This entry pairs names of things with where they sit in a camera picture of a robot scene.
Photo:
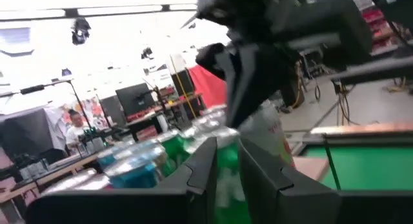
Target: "green surface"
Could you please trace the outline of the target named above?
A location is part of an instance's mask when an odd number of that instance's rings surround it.
[[[413,147],[331,147],[342,189],[413,189]],[[306,156],[326,157],[324,147],[307,147]],[[331,170],[323,184],[336,188]]]

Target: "ceiling light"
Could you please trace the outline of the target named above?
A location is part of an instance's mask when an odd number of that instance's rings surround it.
[[[0,11],[0,20],[37,19],[46,17],[64,17],[64,10],[22,10]]]
[[[79,15],[103,15],[103,14],[129,14],[140,12],[158,12],[162,10],[161,5],[144,6],[120,6],[107,8],[80,8]]]
[[[184,5],[170,5],[171,10],[196,10],[197,6],[195,4],[184,4]]]

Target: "soda can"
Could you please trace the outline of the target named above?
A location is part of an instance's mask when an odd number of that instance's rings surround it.
[[[181,136],[181,138],[184,139],[184,141],[189,141],[191,142],[192,140],[194,140],[195,136],[198,136],[202,133],[202,131],[194,126],[191,126],[183,131],[181,131],[181,133],[179,133],[179,135]]]
[[[242,138],[255,143],[269,154],[279,157],[286,164],[294,167],[291,150],[281,126],[278,111],[269,100],[260,107],[240,126]]]
[[[105,169],[107,166],[115,162],[114,154],[127,149],[128,147],[133,147],[134,145],[137,145],[135,141],[116,143],[115,146],[98,153],[97,162],[99,163],[101,168]]]
[[[42,195],[51,194],[53,192],[58,192],[66,189],[74,188],[76,185],[79,185],[88,179],[96,175],[96,170],[92,168],[85,169],[81,172],[78,172],[76,175],[69,176],[61,181],[55,183],[54,185],[48,187]]]
[[[143,151],[150,150],[154,147],[161,146],[156,139],[147,140],[142,143],[136,143],[120,152],[116,152],[113,157],[115,161],[133,156],[134,154],[140,154]]]
[[[178,130],[165,132],[157,136],[156,139],[165,147],[172,170],[176,170],[189,157],[184,148],[185,140]]]
[[[105,169],[114,188],[152,188],[170,173],[168,156],[162,146],[124,158]]]
[[[212,113],[217,112],[217,111],[224,111],[225,112],[226,110],[227,110],[227,104],[214,105],[214,106],[202,111],[202,115],[204,115],[204,116],[209,115],[209,114],[212,114]]]
[[[250,223],[248,206],[239,177],[239,132],[228,127],[221,127],[209,134],[197,136],[194,142],[198,141],[199,143],[186,149],[188,153],[192,154],[202,144],[202,140],[211,136],[217,138],[217,188],[214,223]]]
[[[112,163],[115,162],[115,157],[114,154],[126,149],[127,146],[121,145],[121,146],[114,146],[111,148],[108,148],[97,155],[97,162],[101,166],[101,168],[105,169],[107,166],[111,165]]]
[[[74,190],[100,190],[110,187],[109,177],[105,174],[96,175],[83,183],[78,184]]]
[[[222,124],[212,116],[205,116],[192,122],[192,125],[197,127],[201,132],[206,133],[218,129]]]

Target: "table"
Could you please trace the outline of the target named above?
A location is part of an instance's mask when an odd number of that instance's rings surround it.
[[[53,169],[50,173],[47,173],[38,178],[36,182],[38,185],[44,185],[45,183],[52,181],[53,179],[58,178],[59,176],[62,176],[68,172],[76,170],[77,168],[82,167],[83,165],[86,165],[87,163],[90,163],[96,159],[97,154],[93,154],[83,159],[78,159],[74,162],[68,163],[68,165]],[[0,209],[3,211],[3,214],[6,216],[6,219],[9,223],[15,223],[20,219],[20,215],[18,211],[16,211],[12,199],[36,187],[37,185],[34,181],[29,181],[28,183],[24,184],[14,191],[10,191],[9,189],[8,191],[0,194]]]
[[[202,94],[190,95],[190,96],[188,96],[188,100],[199,99],[201,97],[201,95]],[[189,122],[189,118],[186,115],[185,109],[183,107],[183,104],[185,104],[186,102],[187,102],[186,99],[181,100],[181,101],[175,101],[172,104],[165,104],[165,108],[166,109],[171,109],[173,107],[179,106],[184,121]],[[147,114],[143,117],[140,117],[140,118],[138,118],[136,120],[133,120],[133,121],[126,124],[126,127],[129,128],[129,130],[132,134],[132,137],[136,142],[139,141],[138,138],[137,138],[136,133],[138,131],[146,129],[146,128],[152,126],[152,125],[155,126],[156,132],[158,134],[161,134],[163,132],[162,128],[161,128],[161,125],[159,124],[159,121],[157,120],[157,117],[162,114],[161,111],[162,111],[162,106],[160,106],[160,105],[156,106],[153,109],[152,113],[149,113],[149,114]]]
[[[158,134],[163,132],[161,125],[157,120],[157,117],[161,114],[161,112],[152,112],[126,124],[126,127],[129,128],[135,142],[139,141],[137,138],[137,132],[151,127],[152,125],[155,126],[156,132]]]
[[[199,102],[201,102],[202,106],[205,107],[204,104],[203,104],[203,102],[202,102],[202,99],[200,99],[201,96],[202,96],[202,94],[193,94],[193,95],[187,96],[187,98],[188,98],[188,101],[191,101],[191,100],[193,100],[193,99],[199,99]],[[183,107],[183,104],[187,103],[188,101],[186,101],[186,99],[183,99],[183,100],[180,100],[180,101],[175,101],[175,102],[173,102],[172,104],[165,104],[165,108],[166,108],[166,109],[171,109],[171,108],[173,108],[173,107],[179,106],[179,109],[180,109],[180,111],[181,111],[181,113],[182,113],[182,118],[183,118],[183,120],[184,120],[185,122],[188,122],[188,123],[189,123],[190,120],[189,120],[189,118],[188,118],[188,116],[187,116],[187,114],[186,114],[185,108]],[[159,106],[155,107],[155,108],[154,108],[154,111],[155,111],[155,112],[162,111],[162,106],[159,105]]]
[[[343,190],[412,190],[413,138],[411,123],[328,127],[321,143],[304,143],[300,156],[326,157],[328,145]],[[322,183],[336,188],[332,171]]]

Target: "green soda can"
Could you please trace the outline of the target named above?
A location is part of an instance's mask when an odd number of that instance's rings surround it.
[[[193,140],[195,140],[195,137],[200,135],[201,131],[197,127],[189,127],[186,130],[183,130],[182,132],[179,133],[181,138],[185,143],[190,143]]]
[[[208,138],[217,138],[217,188],[215,224],[249,224],[250,216],[245,200],[238,167],[239,132],[221,127],[209,134],[198,135],[188,153],[196,151],[197,147]]]
[[[168,161],[173,171],[175,171],[181,164],[189,157],[184,145],[184,139],[179,134],[178,130],[171,130],[160,134],[156,140],[165,147],[168,154]]]

